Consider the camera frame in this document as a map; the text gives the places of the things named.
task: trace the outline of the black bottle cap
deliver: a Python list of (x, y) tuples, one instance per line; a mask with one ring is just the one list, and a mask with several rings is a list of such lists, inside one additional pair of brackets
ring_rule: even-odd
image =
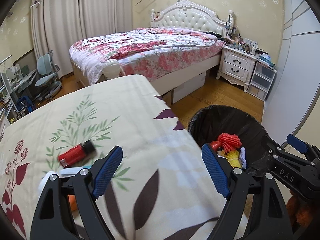
[(91, 140), (88, 140), (85, 143), (83, 143), (82, 149), (84, 150), (85, 154), (87, 154), (87, 155), (90, 153), (93, 153), (96, 150)]

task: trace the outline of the light blue chair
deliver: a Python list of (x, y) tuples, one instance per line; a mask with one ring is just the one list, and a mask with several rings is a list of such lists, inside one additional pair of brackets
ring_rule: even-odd
[(37, 70), (43, 77), (36, 82), (36, 87), (46, 87), (39, 100), (42, 101), (43, 97), (51, 100), (62, 88), (62, 83), (57, 81), (60, 68), (58, 65), (53, 66), (50, 55), (45, 54), (38, 59)]

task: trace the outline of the silver screw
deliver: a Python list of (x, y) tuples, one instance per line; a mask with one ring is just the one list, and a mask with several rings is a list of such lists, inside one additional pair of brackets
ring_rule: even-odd
[(57, 175), (56, 174), (53, 174), (49, 177), (50, 180), (54, 181), (57, 179)]
[(80, 171), (80, 174), (81, 175), (87, 175), (89, 173), (89, 170), (88, 169), (82, 169), (81, 171)]
[(270, 173), (266, 173), (266, 178), (267, 178), (267, 179), (272, 179), (273, 176), (272, 176), (272, 174), (270, 174)]
[(242, 173), (241, 169), (239, 169), (239, 168), (234, 168), (234, 169), (233, 169), (233, 172), (234, 172), (235, 174), (241, 174), (241, 173)]

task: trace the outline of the chair seat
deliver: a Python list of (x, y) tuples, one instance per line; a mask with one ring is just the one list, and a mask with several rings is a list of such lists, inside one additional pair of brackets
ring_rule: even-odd
[(43, 78), (40, 78), (38, 81), (37, 81), (37, 83), (36, 83), (36, 87), (43, 87), (43, 86), (45, 86), (49, 81), (50, 81), (50, 79), (52, 79), (52, 78), (54, 78), (55, 77), (55, 73), (52, 73), (52, 74), (50, 74), (50, 75), (48, 75), (48, 76), (45, 76), (45, 77), (43, 77)]

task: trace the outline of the pink floral sheet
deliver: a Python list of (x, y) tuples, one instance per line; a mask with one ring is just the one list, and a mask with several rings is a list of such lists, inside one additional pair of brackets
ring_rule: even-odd
[(223, 45), (214, 35), (202, 32), (148, 28), (78, 41), (69, 53), (93, 85), (110, 59), (118, 60), (121, 76), (141, 74), (153, 81), (215, 56)]

